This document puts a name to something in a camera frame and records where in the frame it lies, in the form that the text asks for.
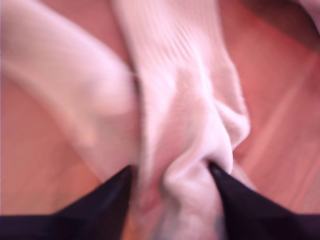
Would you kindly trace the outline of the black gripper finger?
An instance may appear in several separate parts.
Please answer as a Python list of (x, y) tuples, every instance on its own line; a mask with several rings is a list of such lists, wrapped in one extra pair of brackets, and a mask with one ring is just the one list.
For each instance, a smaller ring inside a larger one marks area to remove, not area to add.
[(52, 240), (119, 240), (129, 207), (132, 168), (55, 213)]
[(217, 164), (208, 165), (222, 198), (230, 240), (295, 240), (293, 214), (248, 188)]

